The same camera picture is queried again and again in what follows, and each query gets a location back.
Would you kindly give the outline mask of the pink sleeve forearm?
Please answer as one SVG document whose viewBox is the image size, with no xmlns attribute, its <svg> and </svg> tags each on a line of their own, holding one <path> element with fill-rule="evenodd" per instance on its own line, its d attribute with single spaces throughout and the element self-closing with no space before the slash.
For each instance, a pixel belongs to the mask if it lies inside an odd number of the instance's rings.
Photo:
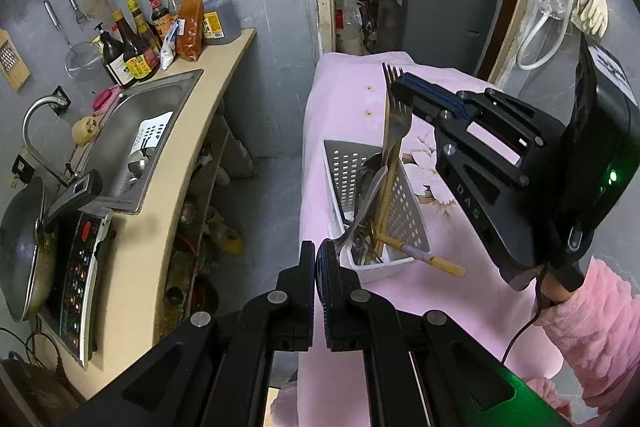
<svg viewBox="0 0 640 427">
<path fill-rule="evenodd" d="M 582 286 L 565 303 L 543 309 L 536 324 L 582 386 L 582 401 L 601 426 L 639 368 L 639 295 L 604 261 L 591 258 Z"/>
</svg>

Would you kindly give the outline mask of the person's right hand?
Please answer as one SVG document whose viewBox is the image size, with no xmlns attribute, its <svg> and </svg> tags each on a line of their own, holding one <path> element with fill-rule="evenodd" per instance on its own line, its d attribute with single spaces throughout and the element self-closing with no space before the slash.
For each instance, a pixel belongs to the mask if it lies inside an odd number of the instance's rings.
<svg viewBox="0 0 640 427">
<path fill-rule="evenodd" d="M 568 291 L 552 273 L 544 272 L 540 275 L 539 291 L 544 309 L 565 303 L 577 293 L 577 291 Z"/>
</svg>

